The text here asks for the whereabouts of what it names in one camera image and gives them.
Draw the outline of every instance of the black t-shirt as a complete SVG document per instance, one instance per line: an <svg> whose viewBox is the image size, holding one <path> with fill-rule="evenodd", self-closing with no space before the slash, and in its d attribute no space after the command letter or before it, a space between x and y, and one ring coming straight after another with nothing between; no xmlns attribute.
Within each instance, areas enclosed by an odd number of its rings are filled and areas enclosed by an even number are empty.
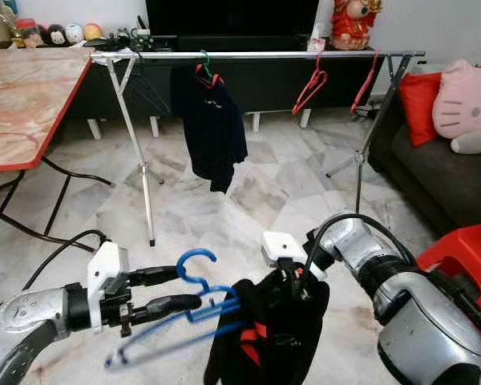
<svg viewBox="0 0 481 385"><path fill-rule="evenodd" d="M173 68L172 113L184 119L192 171L212 181L211 191L226 193L233 164L248 155L242 114L220 78L207 87L195 70L194 66Z"/></svg>

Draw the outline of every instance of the marble table top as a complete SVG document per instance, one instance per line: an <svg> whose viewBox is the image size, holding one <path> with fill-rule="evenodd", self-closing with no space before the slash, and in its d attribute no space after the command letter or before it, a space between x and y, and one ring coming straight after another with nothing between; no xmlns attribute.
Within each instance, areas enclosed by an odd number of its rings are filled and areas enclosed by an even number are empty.
<svg viewBox="0 0 481 385"><path fill-rule="evenodd" d="M39 163L83 80L92 51L0 50L0 171Z"/></svg>

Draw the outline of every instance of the blue hanger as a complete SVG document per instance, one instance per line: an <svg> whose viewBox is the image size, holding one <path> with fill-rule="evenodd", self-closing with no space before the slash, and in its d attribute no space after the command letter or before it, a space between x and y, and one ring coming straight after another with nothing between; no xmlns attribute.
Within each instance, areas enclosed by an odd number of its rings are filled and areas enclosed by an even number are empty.
<svg viewBox="0 0 481 385"><path fill-rule="evenodd" d="M176 271L178 272L178 275L180 275L180 278L182 278L184 281L189 282L189 283L198 283L202 286L202 290L197 294L198 296L202 297L206 294L210 293L215 293L215 292L226 292L230 293L233 295L233 298L224 300L219 303L215 303L213 299L209 300L210 306L205 307L204 309L198 309L198 310L186 310L181 313L175 314L171 317L168 317L164 319L161 322L158 322L154 325L151 325L144 330L140 331L138 334L134 335L131 337L126 343L124 343L114 355L108 357L105 360L105 367L107 369L112 369L112 370L119 370L125 367L130 367L134 366L143 362L146 362L150 359L156 359L159 358L163 355L172 353L173 351L177 351L179 349L182 349L184 347L189 347L191 345L194 345L195 343L201 342L207 338L212 338L217 335L222 335L229 333L231 331L234 331L236 329L239 329L242 327L246 321L238 321L234 322L230 325L223 326L219 329L210 331L206 334L203 334L199 337L195 337L193 339L189 339L188 341L184 342L179 342L176 345L172 345L169 347L164 348L163 350L160 351L152 351L149 354L141 355L140 357L131 359L126 356L126 349L128 347L131 347L133 344L135 344L137 341L140 339L153 334L157 332L158 330L163 329L167 325L173 323L174 321L177 321L180 318L186 318L190 323L196 323L196 322L202 322L206 319L216 317L217 315L221 314L226 314L226 313L231 313L233 311L239 310L241 308L241 305L239 303L239 298L237 295L237 291L233 289L231 286L212 286L210 287L208 285L208 282L206 279L202 277L189 277L187 273L185 272L184 269L184 263L190 258L194 257L195 255L204 255L205 257L208 257L211 261L215 262L217 261L216 256L207 249L193 249L189 250L187 253L184 253L180 259L178 260L176 264Z"/></svg>

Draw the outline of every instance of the table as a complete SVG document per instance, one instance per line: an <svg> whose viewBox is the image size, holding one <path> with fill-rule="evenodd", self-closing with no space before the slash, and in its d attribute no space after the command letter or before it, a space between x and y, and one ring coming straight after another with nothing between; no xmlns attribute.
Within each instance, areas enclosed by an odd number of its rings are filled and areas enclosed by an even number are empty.
<svg viewBox="0 0 481 385"><path fill-rule="evenodd" d="M0 50L0 172L18 171L15 179L0 185L0 193L8 189L0 205L0 219L45 241L65 242L48 233L72 177L113 185L98 176L64 170L43 156L91 64L92 51L91 48ZM41 161L66 175L43 234L3 213L25 170L35 168Z"/></svg>

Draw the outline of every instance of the white wall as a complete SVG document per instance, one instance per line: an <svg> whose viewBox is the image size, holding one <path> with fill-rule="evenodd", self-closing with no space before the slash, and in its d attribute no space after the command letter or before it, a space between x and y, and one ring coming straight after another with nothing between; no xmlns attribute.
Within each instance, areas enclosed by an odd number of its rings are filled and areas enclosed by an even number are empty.
<svg viewBox="0 0 481 385"><path fill-rule="evenodd" d="M16 5L20 17L45 26L95 22L105 34L116 33L120 27L137 26L138 14L148 24L146 0L16 0Z"/></svg>
<svg viewBox="0 0 481 385"><path fill-rule="evenodd" d="M329 35L333 0L320 0L316 22ZM383 51L425 51L428 63L481 63L481 0L383 0L370 45ZM373 93L386 90L382 71Z"/></svg>

